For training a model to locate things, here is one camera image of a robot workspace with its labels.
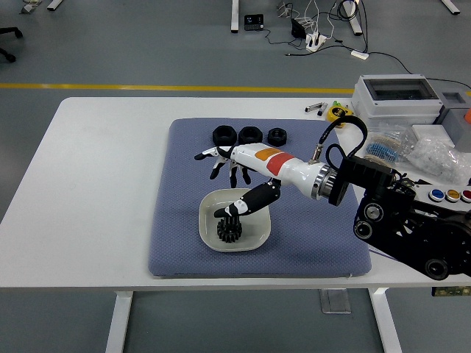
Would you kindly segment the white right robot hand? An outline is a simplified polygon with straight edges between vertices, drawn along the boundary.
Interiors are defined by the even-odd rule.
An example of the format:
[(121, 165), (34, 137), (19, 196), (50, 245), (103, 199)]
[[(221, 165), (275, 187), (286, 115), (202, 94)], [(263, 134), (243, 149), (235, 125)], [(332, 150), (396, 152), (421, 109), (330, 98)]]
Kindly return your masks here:
[(236, 171), (242, 170), (244, 181), (249, 184), (248, 170), (256, 171), (270, 180), (250, 191), (229, 206), (214, 213), (217, 218), (252, 215), (280, 198), (282, 185), (295, 185), (299, 191), (312, 199), (328, 197), (335, 179), (335, 172), (328, 165), (318, 162), (304, 162), (295, 156), (269, 147), (263, 143), (249, 143), (240, 146), (216, 146), (194, 157), (202, 160), (216, 157), (217, 161), (210, 175), (215, 179), (225, 163), (230, 164), (231, 186), (236, 186)]

